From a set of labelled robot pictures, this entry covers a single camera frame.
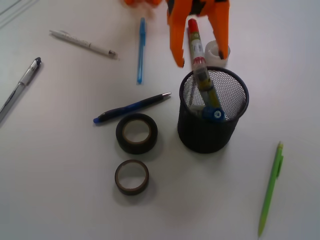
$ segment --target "white cup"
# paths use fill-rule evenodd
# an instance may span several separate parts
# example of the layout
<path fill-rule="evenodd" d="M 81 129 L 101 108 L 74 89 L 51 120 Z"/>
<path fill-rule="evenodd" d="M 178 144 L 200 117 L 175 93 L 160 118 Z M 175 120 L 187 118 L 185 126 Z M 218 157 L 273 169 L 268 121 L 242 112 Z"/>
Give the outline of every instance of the white cup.
<path fill-rule="evenodd" d="M 228 46 L 228 57 L 221 59 L 219 56 L 219 47 L 217 42 L 211 41 L 205 46 L 204 57 L 207 66 L 225 68 L 230 55 L 230 47 Z"/>

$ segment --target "green mechanical pencil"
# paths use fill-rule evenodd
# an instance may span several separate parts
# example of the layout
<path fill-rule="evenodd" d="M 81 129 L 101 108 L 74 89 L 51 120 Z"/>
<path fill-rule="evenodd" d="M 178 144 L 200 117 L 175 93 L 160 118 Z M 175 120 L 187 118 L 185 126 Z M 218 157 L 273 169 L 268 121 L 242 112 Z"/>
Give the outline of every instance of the green mechanical pencil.
<path fill-rule="evenodd" d="M 260 222 L 259 222 L 258 237 L 261 236 L 266 225 L 272 193 L 275 188 L 276 179 L 279 177 L 282 161 L 284 159 L 284 157 L 282 156 L 283 148 L 284 148 L 283 143 L 279 142 L 278 147 L 276 149 L 276 153 L 275 153 L 275 158 L 274 158 L 274 162 L 271 170 L 268 188 L 266 190 L 265 197 L 264 197 L 264 202 L 263 202 L 263 207 L 262 207 Z"/>

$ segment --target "pen clip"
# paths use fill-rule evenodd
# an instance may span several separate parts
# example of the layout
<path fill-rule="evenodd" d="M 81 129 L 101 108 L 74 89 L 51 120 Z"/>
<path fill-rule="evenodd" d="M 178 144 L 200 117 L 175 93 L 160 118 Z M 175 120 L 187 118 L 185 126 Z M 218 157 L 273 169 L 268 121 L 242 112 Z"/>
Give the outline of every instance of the pen clip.
<path fill-rule="evenodd" d="M 284 156 L 281 156 L 280 162 L 279 162 L 279 166 L 278 166 L 278 171 L 277 171 L 277 173 L 276 173 L 276 178 L 279 177 L 283 159 L 284 159 Z"/>

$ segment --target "blue cap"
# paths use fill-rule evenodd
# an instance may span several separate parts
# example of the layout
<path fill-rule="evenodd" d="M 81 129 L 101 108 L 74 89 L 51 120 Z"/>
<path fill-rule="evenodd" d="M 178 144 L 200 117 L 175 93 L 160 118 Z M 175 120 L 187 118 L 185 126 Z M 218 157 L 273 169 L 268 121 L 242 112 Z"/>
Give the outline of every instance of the blue cap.
<path fill-rule="evenodd" d="M 222 122 L 225 120 L 225 112 L 220 107 L 204 107 L 202 111 L 202 118 L 209 119 L 214 122 Z"/>
<path fill-rule="evenodd" d="M 140 39 L 142 40 L 142 44 L 145 46 L 146 45 L 146 20 L 144 17 L 141 18 L 140 20 Z"/>

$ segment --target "mesh cup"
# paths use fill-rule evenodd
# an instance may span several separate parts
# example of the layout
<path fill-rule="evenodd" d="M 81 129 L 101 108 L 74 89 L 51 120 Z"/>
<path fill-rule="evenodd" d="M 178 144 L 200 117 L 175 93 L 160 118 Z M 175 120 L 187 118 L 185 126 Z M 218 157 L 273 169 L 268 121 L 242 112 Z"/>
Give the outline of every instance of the mesh cup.
<path fill-rule="evenodd" d="M 229 142 L 239 118 L 249 104 L 248 89 L 240 77 L 220 67 L 208 66 L 207 69 L 224 111 L 225 121 L 201 119 L 190 111 L 191 105 L 205 105 L 193 72 L 190 72 L 180 86 L 177 128 L 183 144 L 203 154 L 219 151 Z"/>

